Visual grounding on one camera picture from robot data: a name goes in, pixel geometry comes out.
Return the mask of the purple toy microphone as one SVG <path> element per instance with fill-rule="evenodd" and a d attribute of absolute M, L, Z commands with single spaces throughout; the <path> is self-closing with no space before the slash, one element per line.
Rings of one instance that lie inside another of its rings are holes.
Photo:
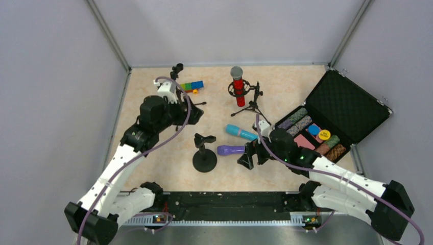
<path fill-rule="evenodd" d="M 220 156 L 228 156 L 233 154 L 243 154 L 245 152 L 245 146 L 238 145 L 219 145 L 217 147 L 217 154 Z"/>

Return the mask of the black round-base mic stand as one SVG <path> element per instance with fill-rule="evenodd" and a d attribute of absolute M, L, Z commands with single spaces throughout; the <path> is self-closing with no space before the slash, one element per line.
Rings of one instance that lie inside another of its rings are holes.
<path fill-rule="evenodd" d="M 214 143 L 215 141 L 215 136 L 205 137 L 198 133 L 195 134 L 194 143 L 198 151 L 193 156 L 193 167 L 197 171 L 208 173 L 216 167 L 218 159 L 215 152 L 205 147 L 206 143 Z"/>

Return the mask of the black shock-mount tripod stand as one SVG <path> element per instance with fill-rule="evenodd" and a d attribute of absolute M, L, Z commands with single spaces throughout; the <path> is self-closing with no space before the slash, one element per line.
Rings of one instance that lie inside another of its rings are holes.
<path fill-rule="evenodd" d="M 254 91 L 253 100 L 249 101 L 249 105 L 247 107 L 240 109 L 237 112 L 231 113 L 230 114 L 231 117 L 234 117 L 243 111 L 251 111 L 251 112 L 254 112 L 256 114 L 261 115 L 268 124 L 271 124 L 270 121 L 261 112 L 261 110 L 259 109 L 258 103 L 257 103 L 259 96 L 263 96 L 263 91 L 261 91 L 260 83 L 258 81 L 257 81 L 256 85 L 251 85 L 247 80 L 243 80 L 242 89 L 236 89 L 234 87 L 234 82 L 231 82 L 228 85 L 227 90 L 228 90 L 229 95 L 232 97 L 235 97 L 236 99 L 247 95 L 250 91 Z"/>

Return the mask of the red glitter microphone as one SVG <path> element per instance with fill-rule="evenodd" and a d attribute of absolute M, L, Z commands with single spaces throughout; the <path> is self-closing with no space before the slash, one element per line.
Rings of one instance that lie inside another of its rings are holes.
<path fill-rule="evenodd" d="M 236 102 L 239 107 L 245 106 L 243 70 L 239 66 L 232 67 L 230 74 L 233 78 L 234 94 L 236 94 Z"/>

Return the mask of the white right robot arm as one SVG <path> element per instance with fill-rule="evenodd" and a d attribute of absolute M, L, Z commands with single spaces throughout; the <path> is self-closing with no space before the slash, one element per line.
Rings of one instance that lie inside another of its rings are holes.
<path fill-rule="evenodd" d="M 305 188 L 314 206 L 356 217 L 388 240 L 402 238 L 414 213 L 401 183 L 374 181 L 342 168 L 318 152 L 298 146 L 283 129 L 246 143 L 237 163 L 252 169 L 254 155 L 258 164 L 280 161 L 293 173 L 309 178 Z"/>

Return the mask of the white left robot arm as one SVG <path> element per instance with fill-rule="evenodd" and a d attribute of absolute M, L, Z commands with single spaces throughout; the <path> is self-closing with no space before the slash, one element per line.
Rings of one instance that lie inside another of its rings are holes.
<path fill-rule="evenodd" d="M 76 203 L 64 209 L 71 229 L 76 233 L 75 244 L 110 244 L 119 228 L 142 210 L 150 208 L 162 191 L 155 183 L 146 183 L 120 201 L 116 197 L 135 168 L 147 155 L 178 135 L 159 143 L 159 135 L 171 126 L 195 125 L 204 111 L 188 97 L 180 103 L 169 103 L 158 95 L 144 98 L 140 114 L 128 128 L 107 165 L 91 189 Z"/>

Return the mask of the colourful toy brick block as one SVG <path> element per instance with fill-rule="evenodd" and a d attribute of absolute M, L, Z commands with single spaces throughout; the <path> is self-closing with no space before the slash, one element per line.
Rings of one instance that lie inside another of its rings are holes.
<path fill-rule="evenodd" d="M 204 88 L 204 83 L 203 81 L 195 81 L 189 83 L 182 83 L 180 84 L 180 86 L 186 93 L 198 94 L 199 90 Z"/>

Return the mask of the teal toy microphone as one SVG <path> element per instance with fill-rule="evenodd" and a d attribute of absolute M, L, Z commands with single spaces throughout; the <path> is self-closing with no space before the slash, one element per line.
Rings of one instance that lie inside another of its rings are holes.
<path fill-rule="evenodd" d="M 253 141 L 253 140 L 258 139 L 258 135 L 256 135 L 255 133 L 251 133 L 249 131 L 246 131 L 246 130 L 244 130 L 238 126 L 232 125 L 232 124 L 228 124 L 225 127 L 225 132 L 230 134 L 230 135 L 237 136 L 237 137 L 249 140 L 249 141 Z"/>

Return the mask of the black poker chip case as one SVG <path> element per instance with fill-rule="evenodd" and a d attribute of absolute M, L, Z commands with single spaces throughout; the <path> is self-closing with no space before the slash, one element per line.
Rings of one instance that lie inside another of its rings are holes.
<path fill-rule="evenodd" d="M 296 124 L 289 118 L 300 111 L 303 112 L 300 120 L 306 116 L 311 120 L 293 137 L 301 136 L 318 148 L 322 143 L 308 132 L 308 127 L 317 125 L 330 131 L 330 136 L 337 136 L 339 141 L 324 155 L 334 163 L 392 114 L 388 106 L 334 69 L 322 76 L 302 105 L 276 122 L 275 126 L 288 130 Z"/>

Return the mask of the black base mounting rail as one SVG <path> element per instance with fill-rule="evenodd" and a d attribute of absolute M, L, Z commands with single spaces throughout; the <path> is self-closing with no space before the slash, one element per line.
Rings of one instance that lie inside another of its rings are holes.
<path fill-rule="evenodd" d="M 324 211 L 298 192 L 171 191 L 156 197 L 154 211 L 167 211 L 175 221 L 258 222 L 287 221 L 294 212 Z"/>

